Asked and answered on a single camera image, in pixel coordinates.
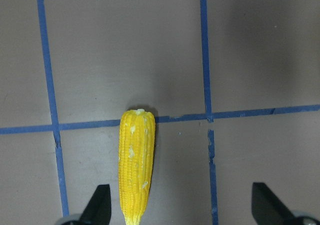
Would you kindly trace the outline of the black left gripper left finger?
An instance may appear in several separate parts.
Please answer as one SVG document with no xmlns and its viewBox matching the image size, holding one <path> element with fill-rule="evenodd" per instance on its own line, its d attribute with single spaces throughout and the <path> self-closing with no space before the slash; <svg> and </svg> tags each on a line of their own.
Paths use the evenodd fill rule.
<svg viewBox="0 0 320 225">
<path fill-rule="evenodd" d="M 111 221 L 111 189 L 109 184 L 96 187 L 81 214 L 60 218 L 57 225 L 109 225 Z"/>
</svg>

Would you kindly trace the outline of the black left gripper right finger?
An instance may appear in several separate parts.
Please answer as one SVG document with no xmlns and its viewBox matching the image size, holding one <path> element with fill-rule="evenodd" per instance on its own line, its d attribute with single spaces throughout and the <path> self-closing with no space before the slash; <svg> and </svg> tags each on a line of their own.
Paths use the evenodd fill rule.
<svg viewBox="0 0 320 225">
<path fill-rule="evenodd" d="M 264 182 L 254 182 L 251 189 L 251 214 L 258 225 L 318 225 L 309 215 L 295 215 Z"/>
</svg>

